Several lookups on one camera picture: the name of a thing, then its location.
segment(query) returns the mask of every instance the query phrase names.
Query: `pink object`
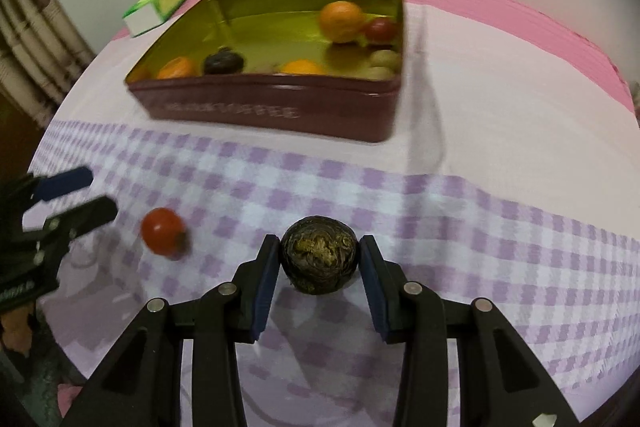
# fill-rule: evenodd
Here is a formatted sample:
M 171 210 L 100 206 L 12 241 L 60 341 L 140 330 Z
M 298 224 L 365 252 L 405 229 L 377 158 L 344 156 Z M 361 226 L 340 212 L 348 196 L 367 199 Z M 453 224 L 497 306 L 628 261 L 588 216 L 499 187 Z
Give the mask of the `pink object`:
M 179 16 L 199 0 L 187 0 L 175 16 Z M 434 6 L 441 10 L 472 19 L 521 38 L 540 49 L 563 58 L 600 86 L 611 98 L 629 111 L 634 110 L 626 82 L 610 58 L 595 44 L 565 28 L 550 17 L 514 0 L 405 0 L 414 4 Z M 127 37 L 126 28 L 114 39 Z
M 82 387 L 78 385 L 71 385 L 70 383 L 60 383 L 58 385 L 58 408 L 62 418 L 66 416 L 80 391 L 82 391 Z

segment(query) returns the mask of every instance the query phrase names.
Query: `metal rivet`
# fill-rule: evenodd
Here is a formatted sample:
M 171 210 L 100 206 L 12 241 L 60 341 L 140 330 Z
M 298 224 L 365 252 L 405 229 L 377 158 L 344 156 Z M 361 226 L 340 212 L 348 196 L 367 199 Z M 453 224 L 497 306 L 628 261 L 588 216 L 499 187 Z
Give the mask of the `metal rivet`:
M 494 309 L 494 305 L 491 304 L 491 301 L 488 299 L 478 299 L 476 301 L 476 308 L 478 308 L 481 312 L 490 312 Z
M 554 427 L 557 419 L 557 414 L 541 414 L 531 424 L 533 427 Z
M 44 261 L 44 252 L 36 252 L 36 255 L 33 256 L 33 264 L 35 266 L 40 266 Z
M 151 299 L 146 303 L 146 309 L 152 313 L 159 312 L 162 308 L 164 308 L 164 301 L 162 299 Z
M 402 288 L 409 295 L 420 295 L 422 293 L 422 285 L 419 282 L 406 282 Z
M 238 287 L 232 282 L 223 282 L 218 286 L 218 293 L 220 295 L 233 295 L 238 291 Z

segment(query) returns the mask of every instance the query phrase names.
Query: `orange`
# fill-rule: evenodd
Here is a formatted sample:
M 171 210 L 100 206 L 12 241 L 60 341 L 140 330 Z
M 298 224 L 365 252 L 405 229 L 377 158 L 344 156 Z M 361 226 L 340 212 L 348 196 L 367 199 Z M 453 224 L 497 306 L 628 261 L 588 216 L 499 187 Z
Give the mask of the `orange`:
M 174 60 L 169 60 L 158 71 L 157 78 L 182 78 L 184 76 L 198 76 L 198 70 L 190 58 L 177 57 Z
M 336 1 L 322 8 L 318 23 L 327 39 L 344 44 L 358 36 L 365 23 L 365 15 L 360 6 L 353 2 Z
M 306 58 L 301 58 L 300 60 L 294 60 L 292 62 L 287 62 L 283 67 L 280 68 L 280 73 L 287 74 L 326 74 L 324 68 L 312 61 L 307 60 Z

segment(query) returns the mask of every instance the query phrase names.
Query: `shriveled dark fruit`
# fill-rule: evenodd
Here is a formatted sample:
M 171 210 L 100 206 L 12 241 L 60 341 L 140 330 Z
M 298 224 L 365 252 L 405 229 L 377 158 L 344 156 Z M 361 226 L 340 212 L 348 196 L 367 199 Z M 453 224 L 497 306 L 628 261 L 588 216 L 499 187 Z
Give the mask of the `shriveled dark fruit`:
M 353 275 L 358 258 L 353 230 L 330 217 L 300 219 L 282 238 L 280 263 L 302 293 L 322 295 L 342 288 Z
M 204 59 L 202 71 L 204 74 L 231 74 L 239 73 L 244 68 L 242 55 L 229 48 L 220 50 Z

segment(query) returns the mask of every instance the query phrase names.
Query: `small green carton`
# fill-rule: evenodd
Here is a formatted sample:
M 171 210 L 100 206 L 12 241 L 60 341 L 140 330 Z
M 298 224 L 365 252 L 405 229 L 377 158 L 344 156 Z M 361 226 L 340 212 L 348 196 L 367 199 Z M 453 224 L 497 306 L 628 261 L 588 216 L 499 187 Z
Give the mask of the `small green carton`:
M 139 0 L 122 19 L 135 37 L 163 24 L 185 0 Z

